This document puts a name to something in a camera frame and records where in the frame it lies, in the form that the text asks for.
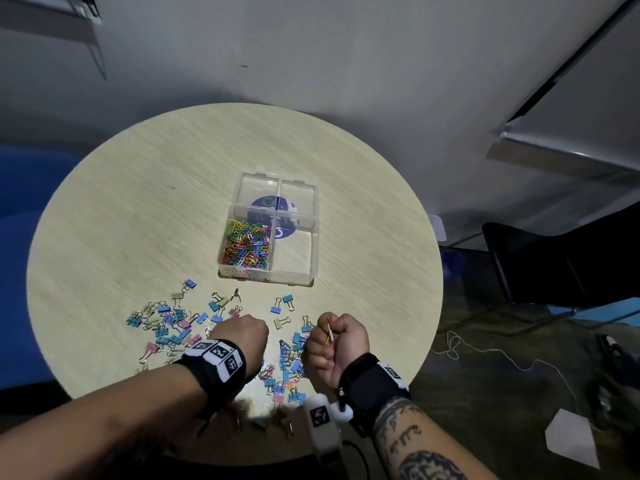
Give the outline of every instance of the white paper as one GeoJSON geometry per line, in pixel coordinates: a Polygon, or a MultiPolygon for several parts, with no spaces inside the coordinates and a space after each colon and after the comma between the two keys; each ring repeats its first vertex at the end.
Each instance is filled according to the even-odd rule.
{"type": "Polygon", "coordinates": [[[549,451],[600,469],[587,418],[561,409],[545,431],[545,438],[549,451]]]}

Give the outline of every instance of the wrist strap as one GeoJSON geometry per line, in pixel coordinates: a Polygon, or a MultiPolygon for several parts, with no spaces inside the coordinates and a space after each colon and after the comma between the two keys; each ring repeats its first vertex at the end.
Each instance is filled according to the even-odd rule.
{"type": "Polygon", "coordinates": [[[209,396],[199,419],[209,419],[244,384],[244,354],[230,340],[201,340],[174,363],[185,366],[209,396]]]}
{"type": "Polygon", "coordinates": [[[353,410],[351,425],[363,438],[371,436],[380,409],[394,397],[411,399],[404,380],[378,357],[366,353],[342,373],[338,398],[353,410]]]}

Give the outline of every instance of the chair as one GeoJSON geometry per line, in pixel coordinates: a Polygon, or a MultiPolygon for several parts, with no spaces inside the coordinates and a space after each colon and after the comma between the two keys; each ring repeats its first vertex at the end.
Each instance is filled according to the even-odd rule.
{"type": "Polygon", "coordinates": [[[640,235],[640,202],[560,235],[542,236],[497,223],[484,224],[483,234],[507,303],[580,309],[640,296],[640,247],[633,241],[640,235]]]}
{"type": "Polygon", "coordinates": [[[63,152],[0,146],[0,389],[52,381],[27,311],[31,240],[47,202],[81,159],[63,152]]]}

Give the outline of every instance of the clear plastic box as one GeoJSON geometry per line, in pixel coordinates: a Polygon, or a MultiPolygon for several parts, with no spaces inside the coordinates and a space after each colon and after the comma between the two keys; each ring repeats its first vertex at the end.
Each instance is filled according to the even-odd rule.
{"type": "Polygon", "coordinates": [[[218,265],[224,278],[310,286],[318,271],[319,195],[315,185],[279,175],[242,173],[229,207],[218,265]],[[270,226],[264,269],[225,263],[233,220],[270,226]]]}

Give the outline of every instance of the table top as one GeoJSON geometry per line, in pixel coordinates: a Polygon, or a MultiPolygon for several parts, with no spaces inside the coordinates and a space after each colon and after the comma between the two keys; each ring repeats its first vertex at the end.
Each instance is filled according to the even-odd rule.
{"type": "MultiPolygon", "coordinates": [[[[53,195],[31,245],[28,306],[42,353],[69,395],[132,376],[155,337],[125,319],[149,301],[172,305],[187,278],[197,286],[180,307],[193,312],[212,314],[213,291],[231,296],[239,288],[243,313],[269,325],[265,361],[276,375],[278,339],[291,343],[302,316],[315,324],[333,311],[361,320],[372,352],[409,382],[442,305],[438,246],[398,172],[340,128],[257,104],[202,105],[143,121],[89,154],[53,195]],[[311,287],[218,276],[237,177],[257,166],[318,185],[319,272],[311,287]],[[270,307],[287,294],[295,311],[282,304],[279,318],[291,323],[277,330],[270,307]]],[[[167,359],[158,353],[148,364],[167,359]]],[[[299,391],[312,393],[308,379],[299,391]]],[[[259,379],[240,397],[251,399],[249,416],[273,405],[259,379]]]]}

